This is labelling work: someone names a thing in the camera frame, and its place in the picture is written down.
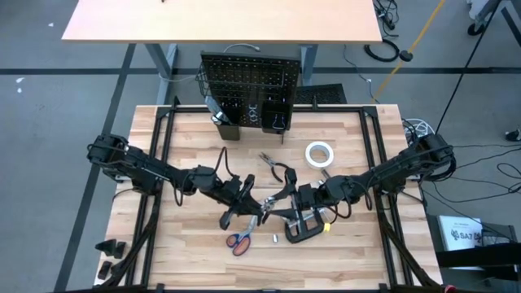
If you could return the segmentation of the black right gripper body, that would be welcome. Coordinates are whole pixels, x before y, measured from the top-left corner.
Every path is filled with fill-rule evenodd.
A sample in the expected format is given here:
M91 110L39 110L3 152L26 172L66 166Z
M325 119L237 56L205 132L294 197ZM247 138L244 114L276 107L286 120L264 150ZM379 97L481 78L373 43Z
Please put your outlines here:
M293 168L286 169L284 177L286 177L286 185L294 186L294 193L291 194L291 208L296 211L296 217L286 218L287 221L295 220L297 218L297 212L308 214L313 209L319 209L313 197L314 191L310 184L296 188L297 176ZM308 220L307 224L309 228L313 228L317 225L314 219Z

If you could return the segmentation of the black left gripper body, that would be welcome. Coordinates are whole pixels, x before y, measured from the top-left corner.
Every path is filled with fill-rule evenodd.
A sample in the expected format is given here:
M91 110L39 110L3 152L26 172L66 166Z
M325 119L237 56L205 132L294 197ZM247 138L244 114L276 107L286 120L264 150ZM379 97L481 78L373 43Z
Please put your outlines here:
M233 177L231 181L227 181L223 187L225 196L223 203L228 206L228 210L224 212L219 220L219 226L222 230L227 230L233 215L238 216L239 211L244 208L249 208L243 202L245 193L252 189L255 182L255 176L249 174L245 179L243 185L238 177Z

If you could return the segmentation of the blue orange handled scissors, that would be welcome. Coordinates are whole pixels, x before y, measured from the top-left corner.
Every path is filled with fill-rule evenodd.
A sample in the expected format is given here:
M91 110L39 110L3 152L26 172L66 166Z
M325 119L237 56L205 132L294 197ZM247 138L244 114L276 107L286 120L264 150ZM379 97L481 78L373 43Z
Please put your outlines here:
M227 247L232 249L234 256L243 255L251 245L251 234L257 224L258 216L252 216L248 227L237 234L230 235L225 243Z

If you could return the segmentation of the black C-clamp silver screw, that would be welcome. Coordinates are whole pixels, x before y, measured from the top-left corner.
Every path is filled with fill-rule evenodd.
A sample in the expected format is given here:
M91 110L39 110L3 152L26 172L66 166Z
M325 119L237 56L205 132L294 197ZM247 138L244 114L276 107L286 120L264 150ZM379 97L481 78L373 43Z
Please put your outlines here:
M300 243L304 240L319 235L324 231L325 223L322 219L323 208L313 209L308 214L297 212L297 218L295 220L286 221L284 226L284 232L286 239L292 243ZM316 226L309 228L307 221L314 219Z

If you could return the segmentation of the black handled needle-nose pliers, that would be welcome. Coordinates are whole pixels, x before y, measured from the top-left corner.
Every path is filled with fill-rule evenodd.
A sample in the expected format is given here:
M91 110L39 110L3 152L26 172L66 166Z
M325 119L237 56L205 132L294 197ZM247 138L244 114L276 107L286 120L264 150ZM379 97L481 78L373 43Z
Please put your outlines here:
M259 154L259 157L265 161L267 163L267 165L269 165L270 167L270 171L272 173L272 176L278 181L278 182L285 182L286 181L286 177L283 177L281 178L279 175L277 175L276 171L275 171L275 168L276 167L282 167L282 168L285 168L285 169L288 169L288 166L284 163L280 163L278 161L275 161L273 160L270 156L268 156L267 154L265 154L264 152L261 152Z

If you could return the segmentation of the grey torpedo level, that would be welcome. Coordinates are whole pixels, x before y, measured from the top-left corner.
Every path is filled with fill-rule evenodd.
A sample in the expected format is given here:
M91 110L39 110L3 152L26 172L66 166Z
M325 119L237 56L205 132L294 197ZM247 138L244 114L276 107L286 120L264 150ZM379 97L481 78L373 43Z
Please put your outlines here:
M213 116L220 112L221 118L224 121L223 123L228 124L228 125L230 124L230 120L229 120L228 116L224 113L221 106L218 104L218 102L212 96L207 95L204 98L204 102L207 105L208 110L212 113Z

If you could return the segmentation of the white tape roll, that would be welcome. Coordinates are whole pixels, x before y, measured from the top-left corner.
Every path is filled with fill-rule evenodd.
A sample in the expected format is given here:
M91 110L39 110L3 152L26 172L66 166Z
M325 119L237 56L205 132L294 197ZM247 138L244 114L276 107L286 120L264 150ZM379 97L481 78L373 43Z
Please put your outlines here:
M313 151L322 151L326 155L326 160L322 161L322 162L317 162L316 160L314 160L312 158ZM305 152L304 152L304 157L305 157L305 160L306 160L306 163L308 164L308 166L310 168L315 168L315 169L322 169L322 168L326 168L326 167L330 166L335 158L334 151L331 148L331 146L325 142L319 142L319 141L311 142L310 144L307 145Z

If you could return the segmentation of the tall black pegboard bin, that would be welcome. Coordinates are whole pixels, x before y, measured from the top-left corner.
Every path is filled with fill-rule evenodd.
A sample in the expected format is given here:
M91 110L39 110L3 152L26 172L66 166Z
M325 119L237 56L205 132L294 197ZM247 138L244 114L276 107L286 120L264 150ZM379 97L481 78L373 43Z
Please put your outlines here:
M238 141L240 139L239 126L237 124L222 123L221 125L216 125L221 138L226 141Z

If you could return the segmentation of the wide black pegboard bin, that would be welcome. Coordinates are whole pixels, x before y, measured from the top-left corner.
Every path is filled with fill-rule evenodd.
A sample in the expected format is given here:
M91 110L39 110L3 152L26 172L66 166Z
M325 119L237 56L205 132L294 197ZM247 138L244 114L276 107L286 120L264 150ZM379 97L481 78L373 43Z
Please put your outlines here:
M272 123L276 114L284 115L286 129L275 130L272 129ZM285 103L272 103L271 101L264 101L261 108L261 128L265 133L283 134L289 130L291 124L292 108Z

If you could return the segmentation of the black perforated mat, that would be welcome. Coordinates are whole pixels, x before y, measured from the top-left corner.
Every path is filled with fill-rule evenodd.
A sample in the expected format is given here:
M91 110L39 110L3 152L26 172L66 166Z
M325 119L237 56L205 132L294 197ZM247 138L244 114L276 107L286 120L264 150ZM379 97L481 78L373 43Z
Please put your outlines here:
M346 104L342 84L310 85L296 89L294 104Z

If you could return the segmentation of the black metal pegboard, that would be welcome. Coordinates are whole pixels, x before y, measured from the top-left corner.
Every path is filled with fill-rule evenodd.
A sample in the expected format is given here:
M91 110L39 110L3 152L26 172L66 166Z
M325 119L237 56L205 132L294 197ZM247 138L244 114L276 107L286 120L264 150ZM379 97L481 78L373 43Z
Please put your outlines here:
M203 52L195 79L221 139L238 141L242 128L283 136L300 69L296 58Z

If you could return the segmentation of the white printed box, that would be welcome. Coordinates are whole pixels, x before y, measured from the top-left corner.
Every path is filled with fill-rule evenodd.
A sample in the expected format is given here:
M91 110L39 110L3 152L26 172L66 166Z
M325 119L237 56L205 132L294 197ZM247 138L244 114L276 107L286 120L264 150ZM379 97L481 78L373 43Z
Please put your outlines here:
M438 216L440 235L446 251L481 247L483 226L479 218Z

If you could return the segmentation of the light wooden desk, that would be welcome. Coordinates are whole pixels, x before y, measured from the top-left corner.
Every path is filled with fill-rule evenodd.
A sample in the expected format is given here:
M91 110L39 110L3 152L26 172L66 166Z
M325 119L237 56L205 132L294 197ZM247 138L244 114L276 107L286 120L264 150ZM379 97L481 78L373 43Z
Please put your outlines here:
M322 43L382 40L372 0L78 0L62 38L142 43L166 77L163 43L171 53L180 43L294 43L304 85Z

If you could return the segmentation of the black equipment cart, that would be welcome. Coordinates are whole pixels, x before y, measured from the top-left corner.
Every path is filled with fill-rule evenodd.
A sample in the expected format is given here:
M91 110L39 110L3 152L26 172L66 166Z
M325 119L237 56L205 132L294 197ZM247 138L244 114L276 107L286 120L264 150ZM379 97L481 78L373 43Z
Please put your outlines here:
M446 251L438 216L427 218L442 283L488 293L521 293L521 234L512 225L482 221L481 247Z

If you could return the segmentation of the black aluminium table frame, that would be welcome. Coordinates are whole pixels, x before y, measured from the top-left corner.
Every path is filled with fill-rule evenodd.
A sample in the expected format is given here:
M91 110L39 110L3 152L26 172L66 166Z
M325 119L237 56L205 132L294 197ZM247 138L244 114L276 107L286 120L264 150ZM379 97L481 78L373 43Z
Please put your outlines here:
M215 167L221 148L226 147L229 157L219 167L219 176L254 175L252 193L259 197L281 188L259 157L261 152L292 167L303 185L322 177L305 162L304 152L311 142L323 141L333 148L331 175L363 173L406 147L395 105L335 105L316 112L298 107L286 135L243 129L237 142L221 139L203 106L180 106L172 120L158 120L161 112L157 106L137 107L129 134L132 145L148 150L153 135L171 133L168 162L178 168ZM177 206L172 187L166 186L153 250L139 252L135 282L149 287L164 284L172 290L374 290L380 284L405 280L398 256L387 264L377 212L363 203L352 206L348 219L329 215L329 232L297 244L286 240L283 220L271 216L255 229L249 249L241 256L234 256L225 241L246 229L249 220L234 217L229 229L222 230L219 220L224 211L223 205L201 194ZM143 263L147 255L150 265Z

